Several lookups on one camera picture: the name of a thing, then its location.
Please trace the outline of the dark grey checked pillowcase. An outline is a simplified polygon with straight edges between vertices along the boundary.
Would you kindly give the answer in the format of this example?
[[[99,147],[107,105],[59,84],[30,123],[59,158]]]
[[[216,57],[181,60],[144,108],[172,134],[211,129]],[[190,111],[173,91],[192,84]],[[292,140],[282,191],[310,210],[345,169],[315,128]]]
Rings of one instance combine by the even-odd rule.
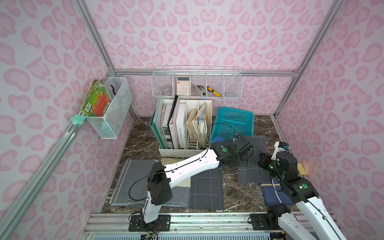
[[[222,167],[191,177],[189,208],[215,211],[225,209]]]
[[[258,166],[260,153],[265,153],[267,139],[265,136],[250,136],[246,139],[254,146],[253,152],[248,159],[246,167],[238,168],[238,183],[239,184],[264,184],[270,181],[270,174]]]

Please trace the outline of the teal plastic basket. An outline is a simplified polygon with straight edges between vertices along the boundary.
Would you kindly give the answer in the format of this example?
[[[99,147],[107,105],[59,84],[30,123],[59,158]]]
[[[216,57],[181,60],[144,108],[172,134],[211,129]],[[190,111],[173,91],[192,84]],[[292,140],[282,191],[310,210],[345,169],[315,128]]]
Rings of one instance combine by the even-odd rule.
[[[245,137],[254,134],[255,115],[251,112],[221,107],[218,110],[213,130],[211,143],[214,138],[221,137],[224,140],[233,139],[236,134]]]

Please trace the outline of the beige cream grey pillowcase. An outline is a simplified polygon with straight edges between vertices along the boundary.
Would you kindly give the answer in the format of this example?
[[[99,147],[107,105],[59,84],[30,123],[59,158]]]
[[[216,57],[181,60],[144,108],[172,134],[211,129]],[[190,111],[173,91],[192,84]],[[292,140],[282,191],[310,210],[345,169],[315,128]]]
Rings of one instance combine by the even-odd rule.
[[[186,208],[190,202],[191,178],[185,179],[172,188],[173,197],[165,203],[164,207]]]

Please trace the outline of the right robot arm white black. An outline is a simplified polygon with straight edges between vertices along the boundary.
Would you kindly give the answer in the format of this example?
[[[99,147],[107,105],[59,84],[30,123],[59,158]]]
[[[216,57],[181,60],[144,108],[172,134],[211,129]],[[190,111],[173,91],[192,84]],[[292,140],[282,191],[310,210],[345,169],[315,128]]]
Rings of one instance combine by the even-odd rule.
[[[307,179],[299,176],[298,161],[289,151],[276,153],[275,157],[261,153],[259,167],[275,178],[291,201],[304,214],[321,240],[345,240],[346,237],[327,211],[319,193]],[[314,240],[288,208],[280,204],[269,208],[270,224],[278,226],[294,240]]]

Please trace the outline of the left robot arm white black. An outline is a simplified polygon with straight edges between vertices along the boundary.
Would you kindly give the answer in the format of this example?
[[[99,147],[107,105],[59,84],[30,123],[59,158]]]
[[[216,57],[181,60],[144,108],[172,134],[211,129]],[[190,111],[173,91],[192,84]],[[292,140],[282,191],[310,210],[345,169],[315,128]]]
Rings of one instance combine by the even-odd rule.
[[[155,163],[150,174],[140,178],[147,179],[147,197],[140,217],[144,226],[155,224],[163,204],[173,197],[172,188],[180,182],[199,173],[216,169],[220,165],[248,165],[248,159],[254,146],[243,135],[233,140],[215,142],[201,153],[179,163],[163,165]]]

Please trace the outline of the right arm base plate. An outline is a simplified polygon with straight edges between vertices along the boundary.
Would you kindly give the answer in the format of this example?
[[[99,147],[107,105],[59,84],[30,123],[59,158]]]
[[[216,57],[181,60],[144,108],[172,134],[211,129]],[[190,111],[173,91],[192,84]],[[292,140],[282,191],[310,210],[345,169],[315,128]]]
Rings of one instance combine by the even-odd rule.
[[[267,214],[251,214],[247,222],[252,225],[254,231],[274,231],[280,229],[269,222]]]

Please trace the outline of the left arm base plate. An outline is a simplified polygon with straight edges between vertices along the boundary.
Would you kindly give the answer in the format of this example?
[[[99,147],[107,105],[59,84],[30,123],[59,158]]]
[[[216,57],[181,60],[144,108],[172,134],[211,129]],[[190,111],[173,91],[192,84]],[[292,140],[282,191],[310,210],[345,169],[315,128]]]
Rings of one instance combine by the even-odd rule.
[[[129,232],[169,232],[171,216],[159,215],[157,220],[146,223],[141,215],[132,215],[129,218],[129,223]]]

